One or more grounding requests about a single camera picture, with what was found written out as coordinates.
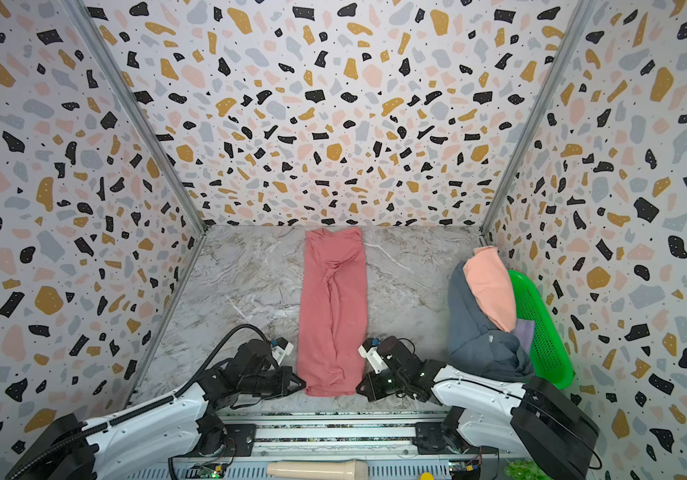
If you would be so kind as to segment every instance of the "purple cloth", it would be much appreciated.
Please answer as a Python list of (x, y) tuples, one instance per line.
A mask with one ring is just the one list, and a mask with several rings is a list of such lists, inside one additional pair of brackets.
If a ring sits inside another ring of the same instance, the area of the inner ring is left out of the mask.
[(532, 320), (517, 319), (517, 326), (511, 331), (519, 339), (519, 345), (530, 355), (530, 347), (535, 334), (535, 322)]

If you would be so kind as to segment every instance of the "side wall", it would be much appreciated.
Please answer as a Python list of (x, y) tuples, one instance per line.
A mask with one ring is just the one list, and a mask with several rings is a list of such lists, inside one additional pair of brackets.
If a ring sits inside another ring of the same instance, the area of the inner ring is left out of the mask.
[(124, 407), (194, 241), (61, 5), (0, 2), (0, 478)]
[(491, 239), (539, 286), (603, 478), (687, 479), (687, 2), (597, 2)]
[(478, 223), (575, 0), (88, 0), (209, 224)]

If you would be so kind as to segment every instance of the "peach cloth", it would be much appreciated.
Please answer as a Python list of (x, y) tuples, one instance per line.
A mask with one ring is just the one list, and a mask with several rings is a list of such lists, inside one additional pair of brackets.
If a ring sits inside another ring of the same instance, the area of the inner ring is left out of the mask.
[(362, 231), (306, 232), (298, 375), (308, 396), (354, 395), (365, 359), (367, 265)]
[(511, 332), (517, 326), (517, 304), (509, 272), (498, 256), (498, 248), (474, 248), (474, 256), (463, 266), (463, 275), (480, 310), (500, 330)]

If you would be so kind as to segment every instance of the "gray marble surface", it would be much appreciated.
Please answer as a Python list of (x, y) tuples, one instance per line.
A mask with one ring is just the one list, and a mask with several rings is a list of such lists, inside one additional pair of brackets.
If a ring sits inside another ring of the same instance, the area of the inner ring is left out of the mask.
[[(298, 347), (307, 230), (299, 226), (212, 227), (133, 402), (185, 383), (223, 335), (239, 323), (250, 322), (269, 338), (284, 336)], [(422, 359), (447, 361), (449, 276), (459, 261), (481, 246), (478, 230), (464, 226), (365, 226), (362, 230), (367, 255), (367, 336), (407, 337), (415, 342)], [(238, 332), (216, 360), (233, 356), (253, 336), (249, 330)], [(296, 358), (293, 353), (283, 365), (295, 366)], [(368, 403), (363, 396), (316, 398), (298, 392), (240, 412), (438, 409), (442, 408), (394, 396)]]

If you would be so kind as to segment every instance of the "clothing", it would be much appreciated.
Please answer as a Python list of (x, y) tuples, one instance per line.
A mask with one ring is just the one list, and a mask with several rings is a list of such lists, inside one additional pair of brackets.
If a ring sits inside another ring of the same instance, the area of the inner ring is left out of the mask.
[(354, 395), (365, 359), (367, 265), (362, 231), (306, 232), (298, 375), (308, 396)]
[(519, 339), (519, 344), (530, 355), (530, 347), (535, 336), (535, 322), (533, 320), (517, 319), (517, 326), (511, 331)]
[(500, 330), (511, 332), (517, 324), (517, 304), (511, 277), (498, 256), (498, 248), (481, 246), (463, 266), (463, 274), (479, 308)]
[(513, 333), (499, 330), (480, 310), (466, 283), (463, 265), (458, 264), (450, 276), (447, 294), (450, 364), (488, 379), (526, 382), (534, 371), (530, 356)]

